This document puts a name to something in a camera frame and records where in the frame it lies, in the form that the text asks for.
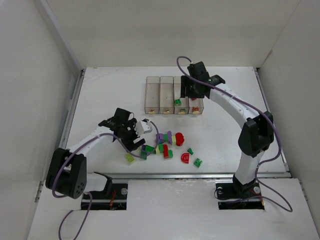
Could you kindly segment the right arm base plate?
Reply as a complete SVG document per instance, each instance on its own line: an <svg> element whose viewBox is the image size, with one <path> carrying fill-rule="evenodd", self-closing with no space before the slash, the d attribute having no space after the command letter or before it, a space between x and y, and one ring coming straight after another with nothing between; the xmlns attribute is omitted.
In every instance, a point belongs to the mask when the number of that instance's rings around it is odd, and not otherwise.
<svg viewBox="0 0 320 240"><path fill-rule="evenodd" d="M217 183L214 196L218 199L219 210L264 210L260 185L254 182L241 189L233 182Z"/></svg>

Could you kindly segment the green wedge lego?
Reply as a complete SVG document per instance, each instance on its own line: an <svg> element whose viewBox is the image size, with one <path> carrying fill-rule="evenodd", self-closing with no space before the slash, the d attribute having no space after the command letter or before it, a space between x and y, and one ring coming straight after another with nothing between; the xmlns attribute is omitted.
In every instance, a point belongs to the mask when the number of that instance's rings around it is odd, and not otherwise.
<svg viewBox="0 0 320 240"><path fill-rule="evenodd" d="M187 151L188 151L191 155L194 154L194 152L193 152L193 150L192 150L191 148L189 148Z"/></svg>

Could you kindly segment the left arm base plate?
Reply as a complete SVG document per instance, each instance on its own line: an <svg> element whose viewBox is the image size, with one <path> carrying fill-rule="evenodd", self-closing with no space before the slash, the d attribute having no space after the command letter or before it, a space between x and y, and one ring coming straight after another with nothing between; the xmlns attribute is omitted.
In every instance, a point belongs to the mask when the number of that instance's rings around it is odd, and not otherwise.
<svg viewBox="0 0 320 240"><path fill-rule="evenodd" d="M103 191L92 191L93 211L125 211L127 209L128 184L126 182L112 183Z"/></svg>

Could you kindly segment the green square lego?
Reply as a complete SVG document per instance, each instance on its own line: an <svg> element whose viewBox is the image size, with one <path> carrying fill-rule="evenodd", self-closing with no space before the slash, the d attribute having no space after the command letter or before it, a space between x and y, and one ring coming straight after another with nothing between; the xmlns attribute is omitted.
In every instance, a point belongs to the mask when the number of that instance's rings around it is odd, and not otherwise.
<svg viewBox="0 0 320 240"><path fill-rule="evenodd" d="M174 100L174 105L175 105L176 107L181 106L181 105L182 105L181 100L180 100L180 99L175 99L175 100Z"/></svg>
<svg viewBox="0 0 320 240"><path fill-rule="evenodd" d="M199 168L202 165L203 161L199 158L196 158L195 161L193 162L193 165L197 168Z"/></svg>

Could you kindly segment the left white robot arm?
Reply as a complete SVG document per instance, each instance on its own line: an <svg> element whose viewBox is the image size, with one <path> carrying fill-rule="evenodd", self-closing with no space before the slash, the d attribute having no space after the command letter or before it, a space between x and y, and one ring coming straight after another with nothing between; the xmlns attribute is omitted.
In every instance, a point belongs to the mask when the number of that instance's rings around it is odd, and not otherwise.
<svg viewBox="0 0 320 240"><path fill-rule="evenodd" d="M101 121L97 128L74 146L57 148L52 155L45 186L55 198L79 198L89 192L104 192L110 177L89 172L88 164L97 160L101 151L118 141L127 153L145 144L144 134L152 132L148 119L137 121L131 112L117 108L114 115Z"/></svg>

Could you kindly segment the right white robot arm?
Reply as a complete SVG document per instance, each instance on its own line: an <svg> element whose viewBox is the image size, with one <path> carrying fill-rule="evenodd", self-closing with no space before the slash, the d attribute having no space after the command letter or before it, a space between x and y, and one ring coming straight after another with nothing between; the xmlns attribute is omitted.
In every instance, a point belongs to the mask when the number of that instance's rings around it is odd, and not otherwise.
<svg viewBox="0 0 320 240"><path fill-rule="evenodd" d="M258 187L258 164L274 141L273 116L245 104L219 75L210 76L203 62L191 62L188 74L181 77L181 95L189 98L208 98L223 108L239 125L238 146L241 157L231 183L216 184L219 200L245 199Z"/></svg>

